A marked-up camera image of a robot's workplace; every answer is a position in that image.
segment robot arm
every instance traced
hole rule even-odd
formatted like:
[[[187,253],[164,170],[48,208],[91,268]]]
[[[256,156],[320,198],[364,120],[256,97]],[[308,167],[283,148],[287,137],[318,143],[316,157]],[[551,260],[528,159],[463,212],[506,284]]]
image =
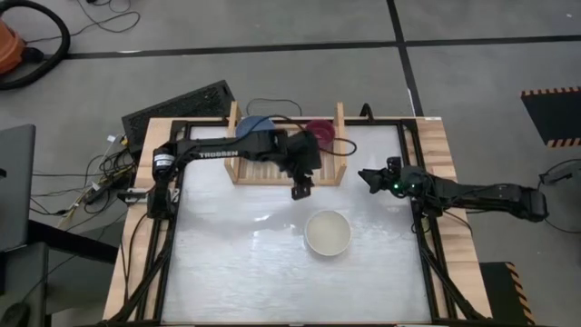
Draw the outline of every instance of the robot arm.
[[[293,200],[310,196],[310,176],[321,168],[317,138],[309,131],[288,135],[285,130],[250,132],[239,138],[170,141],[153,150],[155,186],[147,200],[148,216],[169,219],[175,214],[169,185],[193,160],[241,157],[256,162],[274,162],[293,179]]]
[[[413,197],[423,211],[440,216],[450,207],[500,211],[531,222],[548,217],[547,201],[538,190],[510,183],[464,185],[439,178],[421,167],[401,167],[398,157],[388,159],[388,168],[364,169],[359,176],[370,186],[370,192],[389,190],[394,196]]]

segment wooden board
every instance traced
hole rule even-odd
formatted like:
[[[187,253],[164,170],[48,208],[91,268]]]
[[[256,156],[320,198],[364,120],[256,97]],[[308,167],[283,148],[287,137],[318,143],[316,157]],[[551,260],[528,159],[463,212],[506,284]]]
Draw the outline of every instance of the wooden board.
[[[301,117],[301,119],[330,119],[331,117]],[[419,139],[421,141],[422,152],[428,170],[440,177],[456,180],[456,171],[452,162],[444,124],[440,118],[410,118],[410,117],[378,117],[391,119],[416,119],[418,122]],[[347,119],[366,119],[364,117],[347,117]],[[150,120],[145,144],[143,147],[142,160],[140,161],[135,181],[135,187],[149,188],[153,186],[152,179],[152,161],[153,149],[164,144],[169,139],[169,132],[172,125],[172,118],[154,118]],[[221,118],[189,118],[191,121],[212,121],[218,122]],[[410,160],[415,160],[411,138],[407,137]],[[466,220],[464,210],[454,209],[452,213]],[[129,209],[125,226],[123,229],[123,244],[128,249],[129,240],[135,229],[135,225],[145,213],[143,204],[137,204]],[[472,237],[466,226],[454,219],[446,216],[438,218],[438,226],[444,246],[444,253],[448,264],[448,273],[464,296],[472,303],[477,311],[490,317],[490,306],[488,305],[487,293],[480,274],[476,250],[472,242]],[[153,227],[153,221],[145,219],[136,234],[133,244],[131,273],[129,276],[130,292],[134,290],[143,277],[143,267],[145,256],[147,254],[148,243],[150,240]],[[160,245],[165,237],[165,233],[160,235]],[[107,303],[103,313],[103,318],[107,319],[115,315],[123,305],[123,265],[121,255],[117,256],[117,263],[113,271],[113,278],[107,297]],[[446,304],[443,297],[443,290],[438,278],[434,276],[434,285],[437,295],[438,310],[442,317],[446,316]],[[153,317],[154,297],[157,291],[157,280],[150,287],[150,296],[148,297],[145,311],[145,319]]]

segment concrete floor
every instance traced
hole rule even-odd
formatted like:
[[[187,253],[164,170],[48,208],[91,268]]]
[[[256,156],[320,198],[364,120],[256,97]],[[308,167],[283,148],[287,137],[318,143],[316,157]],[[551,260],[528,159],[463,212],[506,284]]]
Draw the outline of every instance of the concrete floor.
[[[73,32],[90,23],[74,0],[39,2],[55,10]],[[581,4],[575,0],[397,0],[396,5],[408,40],[581,34]],[[124,0],[113,0],[114,8],[125,6]],[[111,15],[106,7],[89,10],[95,18]],[[136,0],[133,10],[142,15],[133,30],[114,35],[90,28],[73,39],[72,52],[395,39],[382,0]],[[34,17],[14,10],[3,19],[25,39],[56,33],[46,20],[26,19]],[[131,22],[125,17],[110,27]],[[38,47],[50,53],[56,42]],[[552,164],[580,156],[579,149],[549,150],[542,144],[519,93],[581,84],[581,43],[408,51],[424,114],[443,117],[462,183],[535,185],[537,175]],[[81,173],[92,156],[105,150],[107,135],[123,132],[121,116],[220,79],[228,81],[242,104],[253,97],[285,97],[302,104],[306,115],[317,115],[331,114],[337,101],[346,104],[348,114],[356,114],[368,102],[378,115],[412,115],[397,49],[317,50],[67,60],[37,83],[0,95],[0,128],[36,124],[35,170]],[[289,108],[270,112],[292,114],[285,110]],[[34,179],[34,191],[81,182]],[[544,190],[555,224],[581,230],[581,205],[574,196],[578,189],[578,184],[567,182]],[[58,209],[73,198],[52,198],[43,204]],[[101,220],[77,232],[103,226],[122,211],[117,203]],[[56,223],[43,216],[32,218]],[[480,261],[516,264],[537,323],[577,326],[580,236],[500,213],[474,215],[470,222]],[[112,268],[87,267],[88,263],[71,262],[70,271],[55,278],[83,268],[99,273],[103,277],[95,291],[101,300],[87,299],[92,301],[87,308],[60,315],[59,326],[100,319],[103,287],[108,287],[106,276]]]

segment white tabletop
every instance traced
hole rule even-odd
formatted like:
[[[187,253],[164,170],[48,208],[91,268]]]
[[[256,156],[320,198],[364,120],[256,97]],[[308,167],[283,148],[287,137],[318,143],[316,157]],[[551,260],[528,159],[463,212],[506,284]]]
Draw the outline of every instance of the white tabletop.
[[[163,322],[429,321],[409,200],[369,194],[357,175],[401,156],[397,130],[348,126],[347,133],[359,150],[341,186],[313,188],[299,201],[289,186],[233,185],[223,159],[188,165]],[[225,135],[199,127],[192,138]],[[335,258],[304,242],[304,224],[321,210],[351,225],[351,244]]]

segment electronics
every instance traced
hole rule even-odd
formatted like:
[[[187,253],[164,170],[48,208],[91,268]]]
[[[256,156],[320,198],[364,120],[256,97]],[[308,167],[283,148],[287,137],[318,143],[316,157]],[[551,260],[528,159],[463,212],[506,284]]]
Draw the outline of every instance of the electronics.
[[[155,117],[224,117],[234,96],[226,81],[207,85],[121,118],[133,159],[141,155],[149,119]]]

